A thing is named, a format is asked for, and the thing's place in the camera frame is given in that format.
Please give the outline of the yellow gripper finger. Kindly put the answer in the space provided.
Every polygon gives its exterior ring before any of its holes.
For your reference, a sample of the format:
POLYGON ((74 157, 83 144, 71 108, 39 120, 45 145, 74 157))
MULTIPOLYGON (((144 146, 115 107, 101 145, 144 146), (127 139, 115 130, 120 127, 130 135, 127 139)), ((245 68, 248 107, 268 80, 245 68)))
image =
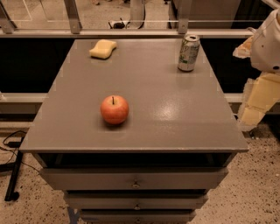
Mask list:
POLYGON ((253 37, 247 38, 242 44, 233 51, 233 56, 240 59, 246 59, 251 56, 251 44, 253 37))

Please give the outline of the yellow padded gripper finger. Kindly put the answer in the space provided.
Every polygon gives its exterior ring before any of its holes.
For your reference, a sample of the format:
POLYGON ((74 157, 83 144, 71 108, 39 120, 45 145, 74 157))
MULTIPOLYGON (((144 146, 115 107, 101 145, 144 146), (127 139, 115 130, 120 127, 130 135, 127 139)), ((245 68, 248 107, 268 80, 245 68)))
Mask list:
POLYGON ((265 114, 279 101, 279 73, 262 72, 257 79, 248 79, 237 113, 238 125, 240 127, 256 127, 265 114))

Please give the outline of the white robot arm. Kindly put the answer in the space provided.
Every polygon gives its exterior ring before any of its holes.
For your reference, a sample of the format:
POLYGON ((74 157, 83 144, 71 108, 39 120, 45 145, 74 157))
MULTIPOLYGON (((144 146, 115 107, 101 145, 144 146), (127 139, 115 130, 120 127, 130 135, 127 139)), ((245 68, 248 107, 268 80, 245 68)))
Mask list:
POLYGON ((233 56, 249 58, 251 66, 261 72, 255 80, 247 80, 237 113, 239 129, 250 131, 280 101, 279 9, 273 10, 254 35, 234 49, 233 56))

